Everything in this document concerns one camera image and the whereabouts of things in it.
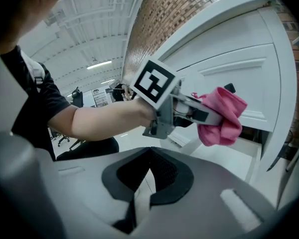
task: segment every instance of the fluorescent light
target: fluorescent light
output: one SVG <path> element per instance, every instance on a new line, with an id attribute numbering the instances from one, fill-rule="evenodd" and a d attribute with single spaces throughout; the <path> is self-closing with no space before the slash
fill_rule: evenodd
<path id="1" fill-rule="evenodd" d="M 112 81 L 114 81 L 115 79 L 111 79 L 111 80 L 108 80 L 108 81 L 105 81 L 105 82 L 101 82 L 101 84 L 103 84 L 103 83 L 107 83 L 107 82 L 112 82 Z"/>
<path id="2" fill-rule="evenodd" d="M 93 69 L 93 68 L 96 68 L 96 67 L 98 67 L 98 66 L 103 66 L 103 65 L 106 65 L 106 64 L 110 64 L 112 61 L 110 60 L 110 61 L 107 61 L 107 62 L 103 62 L 103 63 L 100 63 L 100 64 L 96 64 L 96 65 L 94 65 L 94 66 L 89 66 L 89 67 L 87 67 L 86 69 Z"/>

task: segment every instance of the floor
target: floor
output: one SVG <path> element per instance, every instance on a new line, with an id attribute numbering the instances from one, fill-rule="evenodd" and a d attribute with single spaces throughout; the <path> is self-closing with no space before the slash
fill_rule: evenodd
<path id="1" fill-rule="evenodd" d="M 166 144 L 166 140 L 161 142 L 161 140 L 151 137 L 142 136 L 144 131 L 143 127 L 135 128 L 127 133 L 123 133 L 115 136 L 115 139 L 119 143 L 120 151 L 125 151 L 137 147 L 146 147 L 146 146 L 156 146 L 164 148 L 168 148 L 168 144 Z M 61 153 L 68 151 L 69 147 L 76 141 L 76 139 L 70 138 L 70 141 L 66 140 L 62 141 L 60 147 L 57 146 L 60 137 L 52 142 L 54 152 L 56 156 Z M 201 151 L 197 151 L 200 148 L 197 148 L 196 151 L 193 152 L 193 156 L 197 158 L 207 159 L 209 160 L 212 156 L 206 157 L 206 151 L 201 153 Z M 222 165 L 223 163 L 228 163 L 228 154 L 222 157 L 222 160 L 211 159 L 210 161 L 219 163 Z M 237 166 L 232 164 L 229 170 L 234 169 L 234 172 L 237 170 Z M 277 206 L 279 195 L 280 195 L 280 185 L 282 178 L 285 174 L 285 167 L 288 165 L 288 161 L 285 159 L 280 159 L 276 166 L 269 172 L 263 174 L 262 176 L 258 176 L 253 184 L 253 186 L 260 191 L 265 198 L 274 206 Z M 149 213 L 149 202 L 151 194 L 155 193 L 155 179 L 151 171 L 148 172 L 144 181 L 141 183 L 139 189 L 135 193 L 135 208 L 136 208 L 136 217 L 137 223 L 139 224 L 142 219 L 146 217 Z"/>

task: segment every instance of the ceiling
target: ceiling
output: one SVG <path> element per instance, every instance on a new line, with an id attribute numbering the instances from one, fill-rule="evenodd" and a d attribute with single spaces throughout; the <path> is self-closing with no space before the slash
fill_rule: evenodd
<path id="1" fill-rule="evenodd" d="M 120 79 L 128 39 L 142 0 L 60 0 L 19 45 L 50 71 L 61 94 Z M 87 70 L 111 60 L 111 64 Z"/>

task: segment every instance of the pink cloth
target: pink cloth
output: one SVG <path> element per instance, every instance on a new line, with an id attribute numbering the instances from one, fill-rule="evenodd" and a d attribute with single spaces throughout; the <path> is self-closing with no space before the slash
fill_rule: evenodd
<path id="1" fill-rule="evenodd" d="M 247 103 L 237 95 L 224 88 L 216 88 L 211 94 L 198 97 L 197 93 L 192 96 L 202 99 L 202 103 L 224 117 L 219 126 L 197 125 L 199 139 L 206 146 L 214 144 L 232 145 L 241 133 L 242 126 L 238 120 Z"/>

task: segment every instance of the red brick wall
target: red brick wall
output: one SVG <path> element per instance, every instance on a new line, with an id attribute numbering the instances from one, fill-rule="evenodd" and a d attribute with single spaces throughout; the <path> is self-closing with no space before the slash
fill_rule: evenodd
<path id="1" fill-rule="evenodd" d="M 190 18 L 217 0 L 144 0 L 133 25 L 123 69 L 130 79 L 141 61 Z"/>
<path id="2" fill-rule="evenodd" d="M 299 24 L 283 4 L 280 3 L 279 5 L 275 6 L 275 11 L 277 12 L 280 20 L 283 23 L 284 28 L 290 40 L 290 44 L 292 45 L 292 41 L 294 41 L 299 36 Z M 290 128 L 290 131 L 292 133 L 290 133 L 289 137 L 291 135 L 293 136 L 293 139 L 291 141 L 291 146 L 298 148 L 299 147 L 299 46 L 292 45 L 292 48 L 295 57 L 298 89 L 297 89 L 296 110 L 294 114 L 293 123 Z"/>

